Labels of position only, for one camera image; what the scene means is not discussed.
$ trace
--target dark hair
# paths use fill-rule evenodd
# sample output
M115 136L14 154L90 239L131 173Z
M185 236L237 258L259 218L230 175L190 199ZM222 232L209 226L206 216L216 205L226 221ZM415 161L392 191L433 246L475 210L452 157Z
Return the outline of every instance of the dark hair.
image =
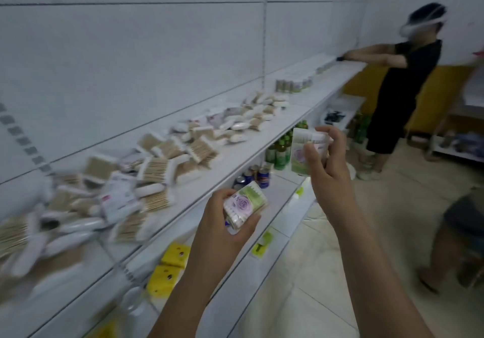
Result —
M429 3L420 7L408 16L411 24L420 23L425 20L440 18L447 12L447 8L440 3Z

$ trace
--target right hand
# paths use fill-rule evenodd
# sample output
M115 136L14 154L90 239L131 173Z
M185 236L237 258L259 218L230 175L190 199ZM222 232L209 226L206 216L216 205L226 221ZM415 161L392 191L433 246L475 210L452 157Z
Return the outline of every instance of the right hand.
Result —
M333 126L316 127L316 130L328 133L333 139L326 168L311 143L305 144L304 155L316 200L334 227L347 216L359 213L346 165L346 136Z

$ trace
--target person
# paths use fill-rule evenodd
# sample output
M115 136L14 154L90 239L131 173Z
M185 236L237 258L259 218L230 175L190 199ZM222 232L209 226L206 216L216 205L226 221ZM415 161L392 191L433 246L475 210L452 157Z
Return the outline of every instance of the person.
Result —
M345 159L345 135L331 126L316 130L327 132L334 140L329 148L326 167L310 143L304 147L305 158L316 199L338 238L360 335L432 338L356 204ZM228 233L222 204L233 192L218 190L208 201L185 273L173 289L148 338L195 336L210 295L260 219L259 215L253 215L238 234Z
M379 44L348 51L344 60L389 66L378 93L378 103L368 127L366 149L375 154L362 159L368 170L360 171L361 180L378 180L394 151L404 126L416 108L416 96L440 58L442 41L437 33L443 27L447 9L430 3L414 11L400 35L408 41Z
M430 266L417 272L420 282L438 294L445 276L460 266L466 251L481 251L483 242L484 188L476 188L445 211L432 245Z

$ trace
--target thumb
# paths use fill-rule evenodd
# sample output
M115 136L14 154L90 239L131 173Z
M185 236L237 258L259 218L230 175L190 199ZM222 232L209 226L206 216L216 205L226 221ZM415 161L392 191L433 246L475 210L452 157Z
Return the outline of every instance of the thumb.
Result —
M328 176L321 162L321 156L310 142L304 145L304 157L309 168L309 175L313 180L323 180Z
M239 244L241 249L256 230L259 220L260 214L256 213L251 215L242 225L239 232L234 235L234 241Z

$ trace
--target black shirt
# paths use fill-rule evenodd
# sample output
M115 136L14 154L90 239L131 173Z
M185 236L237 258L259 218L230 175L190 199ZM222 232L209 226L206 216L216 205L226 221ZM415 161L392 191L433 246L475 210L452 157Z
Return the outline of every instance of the black shirt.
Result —
M380 87L379 96L398 102L414 101L422 85L440 58L442 40L412 51L410 42L395 45L395 54L404 55L407 68L390 68Z

